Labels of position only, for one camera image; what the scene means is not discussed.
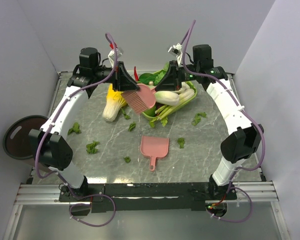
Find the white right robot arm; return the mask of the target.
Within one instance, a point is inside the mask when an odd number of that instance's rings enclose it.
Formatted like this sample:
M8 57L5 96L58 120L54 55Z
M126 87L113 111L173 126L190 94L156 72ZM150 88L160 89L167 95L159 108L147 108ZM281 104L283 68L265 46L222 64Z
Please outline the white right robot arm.
M175 90L182 82L197 81L215 102L228 130L228 137L220 144L222 158L210 177L208 193L220 199L226 193L226 185L241 165L264 142L264 129L244 111L233 92L228 75L221 66L214 66L212 48L208 44L192 48L193 62L184 65L185 52L180 43L172 45L168 52L176 57L169 62L166 75L158 85L159 90Z

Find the pink dustpan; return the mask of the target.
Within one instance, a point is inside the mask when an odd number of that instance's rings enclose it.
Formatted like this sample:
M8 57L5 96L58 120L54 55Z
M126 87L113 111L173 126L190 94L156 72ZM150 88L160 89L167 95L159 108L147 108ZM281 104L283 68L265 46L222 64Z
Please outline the pink dustpan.
M140 152L150 159L149 170L154 171L156 160L166 157L169 151L169 138L145 136L141 137Z

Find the pink hand brush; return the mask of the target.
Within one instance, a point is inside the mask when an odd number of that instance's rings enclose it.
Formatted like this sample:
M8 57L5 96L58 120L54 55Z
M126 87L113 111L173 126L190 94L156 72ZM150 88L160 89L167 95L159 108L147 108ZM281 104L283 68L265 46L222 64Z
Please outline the pink hand brush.
M124 91L121 96L125 99L127 104L133 111L140 115L144 111L151 109L156 103L154 88L149 88L143 83L137 84L139 90Z

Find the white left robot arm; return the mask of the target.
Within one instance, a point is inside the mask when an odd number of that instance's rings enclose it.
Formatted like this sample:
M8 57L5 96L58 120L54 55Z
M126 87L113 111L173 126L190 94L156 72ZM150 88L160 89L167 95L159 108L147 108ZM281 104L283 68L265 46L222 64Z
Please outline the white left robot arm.
M127 83L129 89L136 88L124 63L118 60L122 55L123 50L113 46L108 54L111 66L105 67L100 64L101 54L96 48L83 48L79 64L74 67L56 109L39 129L31 129L28 134L35 168L42 164L50 174L56 174L77 201L88 197L89 188L87 178L73 163L73 150L67 143L68 132L76 114L98 85L111 83L118 90L124 90L123 83Z

